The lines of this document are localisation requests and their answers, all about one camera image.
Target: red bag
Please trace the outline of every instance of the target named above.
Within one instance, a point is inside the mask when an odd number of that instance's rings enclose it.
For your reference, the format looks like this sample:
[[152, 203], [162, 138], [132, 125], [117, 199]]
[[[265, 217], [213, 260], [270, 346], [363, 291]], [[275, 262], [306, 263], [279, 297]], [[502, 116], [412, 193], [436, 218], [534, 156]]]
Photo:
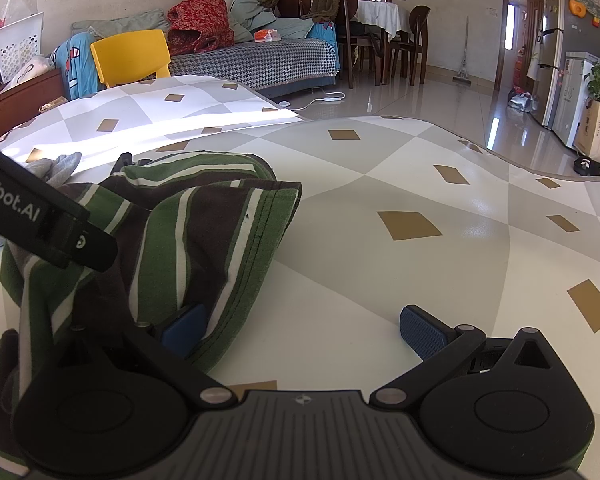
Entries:
[[182, 0], [167, 13], [167, 19], [171, 22], [167, 43], [172, 56], [234, 44], [224, 0]]

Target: houndstooth blanket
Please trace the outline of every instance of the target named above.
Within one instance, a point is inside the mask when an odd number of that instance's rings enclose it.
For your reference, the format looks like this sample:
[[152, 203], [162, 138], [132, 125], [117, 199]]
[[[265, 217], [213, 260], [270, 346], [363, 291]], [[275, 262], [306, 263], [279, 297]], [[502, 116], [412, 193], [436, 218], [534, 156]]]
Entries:
[[241, 43], [213, 52], [173, 56], [171, 75], [212, 75], [254, 90], [335, 76], [336, 53], [323, 40], [282, 40]]

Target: white laundry basket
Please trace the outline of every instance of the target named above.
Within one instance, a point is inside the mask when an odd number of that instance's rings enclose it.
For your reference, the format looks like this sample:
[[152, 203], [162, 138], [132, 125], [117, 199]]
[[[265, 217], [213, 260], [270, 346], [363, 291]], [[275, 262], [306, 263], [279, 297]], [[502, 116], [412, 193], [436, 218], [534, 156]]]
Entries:
[[32, 57], [40, 54], [42, 16], [39, 12], [0, 28], [0, 76], [7, 83]]

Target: blue gripper pad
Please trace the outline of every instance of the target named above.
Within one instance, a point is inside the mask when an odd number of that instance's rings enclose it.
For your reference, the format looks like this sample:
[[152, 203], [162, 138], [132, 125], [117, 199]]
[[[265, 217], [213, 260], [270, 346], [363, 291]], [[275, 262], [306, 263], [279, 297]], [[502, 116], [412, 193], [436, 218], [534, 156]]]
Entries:
[[408, 307], [400, 313], [400, 335], [423, 361], [446, 346], [445, 334]]
[[203, 304], [196, 305], [184, 313], [162, 331], [160, 343], [165, 348], [183, 359], [193, 352], [196, 345], [206, 332], [206, 308]]

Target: yellow chair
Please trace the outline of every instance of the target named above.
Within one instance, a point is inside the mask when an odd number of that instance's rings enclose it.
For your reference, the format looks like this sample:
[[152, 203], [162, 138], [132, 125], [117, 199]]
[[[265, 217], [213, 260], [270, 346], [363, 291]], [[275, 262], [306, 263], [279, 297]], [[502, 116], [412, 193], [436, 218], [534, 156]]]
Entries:
[[123, 32], [91, 43], [100, 82], [112, 86], [140, 81], [155, 72], [169, 77], [169, 47], [160, 29]]

